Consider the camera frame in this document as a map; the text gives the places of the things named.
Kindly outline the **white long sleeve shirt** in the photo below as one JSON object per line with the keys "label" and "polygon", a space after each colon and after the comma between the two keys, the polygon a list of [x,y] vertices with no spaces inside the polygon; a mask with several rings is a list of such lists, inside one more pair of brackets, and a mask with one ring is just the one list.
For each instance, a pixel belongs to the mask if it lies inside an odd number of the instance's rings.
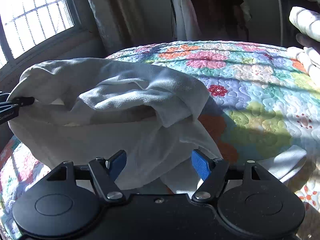
{"label": "white long sleeve shirt", "polygon": [[35,101],[9,127],[49,168],[124,150],[120,189],[160,179],[175,193],[191,193],[200,184],[192,151],[221,157],[199,121],[206,86],[168,67],[96,58],[46,61],[26,69],[8,99],[22,97]]}

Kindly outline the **white folded clothes pile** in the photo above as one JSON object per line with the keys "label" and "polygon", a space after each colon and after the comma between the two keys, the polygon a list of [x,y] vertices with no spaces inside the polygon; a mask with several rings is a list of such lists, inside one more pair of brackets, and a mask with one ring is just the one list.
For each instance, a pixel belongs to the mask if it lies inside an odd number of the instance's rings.
{"label": "white folded clothes pile", "polygon": [[287,54],[298,60],[303,66],[312,81],[319,86],[319,53],[313,48],[304,47],[303,49],[297,47],[289,47]]}

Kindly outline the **floral quilted bedspread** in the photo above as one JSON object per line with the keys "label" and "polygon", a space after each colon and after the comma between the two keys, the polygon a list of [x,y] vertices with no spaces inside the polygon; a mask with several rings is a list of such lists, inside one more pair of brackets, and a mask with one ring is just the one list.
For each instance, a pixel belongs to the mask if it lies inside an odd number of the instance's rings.
{"label": "floral quilted bedspread", "polygon": [[206,86],[199,121],[229,162],[224,189],[193,201],[202,179],[191,193],[157,179],[109,203],[89,163],[49,168],[13,135],[1,152],[2,239],[319,239],[319,86],[287,48],[172,42],[104,59],[168,67]]}

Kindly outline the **white hanging garment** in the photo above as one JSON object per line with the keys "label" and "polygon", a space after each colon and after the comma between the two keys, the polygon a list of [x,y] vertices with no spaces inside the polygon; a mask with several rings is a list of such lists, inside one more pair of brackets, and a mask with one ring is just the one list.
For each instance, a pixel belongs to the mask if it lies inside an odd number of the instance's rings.
{"label": "white hanging garment", "polygon": [[201,38],[196,12],[191,0],[173,0],[178,41],[197,41]]}

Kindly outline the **beige curtain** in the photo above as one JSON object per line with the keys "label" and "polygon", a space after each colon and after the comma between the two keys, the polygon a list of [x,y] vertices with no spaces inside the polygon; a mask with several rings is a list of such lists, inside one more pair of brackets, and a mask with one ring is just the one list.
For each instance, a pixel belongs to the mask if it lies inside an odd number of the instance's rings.
{"label": "beige curtain", "polygon": [[145,43],[143,14],[137,0],[88,0],[108,53]]}

